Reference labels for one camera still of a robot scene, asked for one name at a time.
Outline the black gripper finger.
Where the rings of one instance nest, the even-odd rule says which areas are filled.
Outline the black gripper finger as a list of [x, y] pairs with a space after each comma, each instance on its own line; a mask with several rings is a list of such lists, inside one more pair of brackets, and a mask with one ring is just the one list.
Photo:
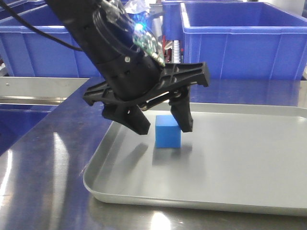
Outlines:
[[150, 122], [137, 105], [104, 104], [102, 116], [124, 125], [139, 135], [147, 135], [150, 128]]
[[180, 95], [169, 100], [171, 114], [175, 118], [182, 132], [192, 132], [193, 118], [190, 112], [190, 87], [179, 89]]

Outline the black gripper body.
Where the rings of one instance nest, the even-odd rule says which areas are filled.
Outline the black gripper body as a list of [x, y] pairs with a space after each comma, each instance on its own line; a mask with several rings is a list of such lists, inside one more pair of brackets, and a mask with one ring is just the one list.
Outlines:
[[209, 86], [205, 62], [194, 64], [158, 63], [144, 52], [123, 55], [116, 52], [88, 53], [105, 82], [87, 89], [84, 100], [93, 105], [140, 107], [147, 110], [165, 100], [172, 107], [187, 110], [193, 84]]

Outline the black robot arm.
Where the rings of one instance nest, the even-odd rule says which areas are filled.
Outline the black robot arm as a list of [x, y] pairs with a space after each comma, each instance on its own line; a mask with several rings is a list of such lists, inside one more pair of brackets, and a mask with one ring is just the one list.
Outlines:
[[137, 29], [119, 0], [49, 0], [64, 24], [105, 81], [87, 89], [84, 100], [102, 102], [102, 116], [137, 134], [150, 122], [144, 111], [168, 101], [183, 132], [191, 132], [189, 93], [193, 84], [208, 86], [206, 63], [172, 64], [151, 31]]

